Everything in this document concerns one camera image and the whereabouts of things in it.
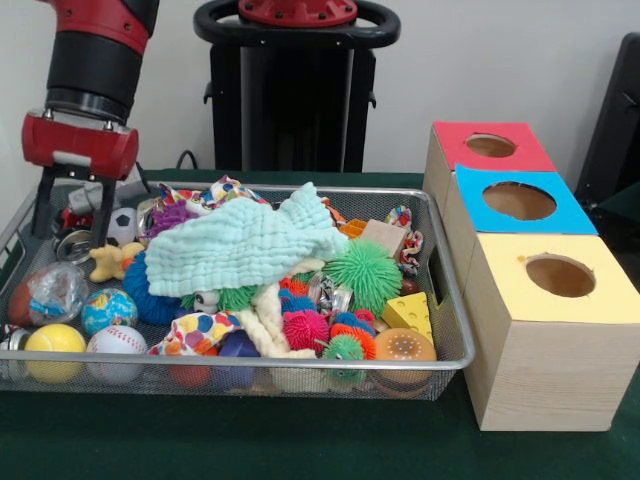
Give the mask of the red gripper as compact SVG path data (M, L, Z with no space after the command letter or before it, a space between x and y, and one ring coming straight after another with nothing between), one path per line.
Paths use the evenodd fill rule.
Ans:
M29 112L23 120L21 141L25 160L45 167L37 187L31 234L45 238L49 231L53 166L84 167L96 177L111 178L101 183L101 204L94 211L91 229L91 247L103 247L115 199L115 180L126 179L134 166L139 150L138 131L119 124L108 129L104 120L62 112L52 117Z

